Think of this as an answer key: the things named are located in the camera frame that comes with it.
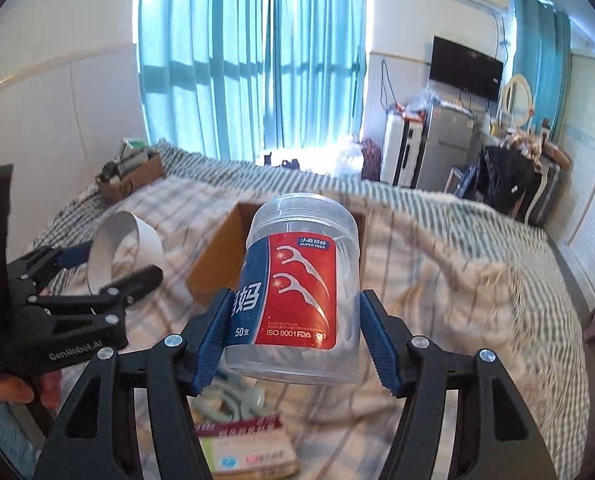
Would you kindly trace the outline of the person's left hand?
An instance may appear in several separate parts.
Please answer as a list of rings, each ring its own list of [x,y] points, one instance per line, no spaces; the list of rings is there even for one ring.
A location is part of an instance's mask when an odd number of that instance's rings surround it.
[[[61,403],[62,372],[56,370],[24,382],[23,379],[9,375],[0,375],[0,404],[11,402],[27,404],[39,394],[41,404],[51,411],[57,411]]]

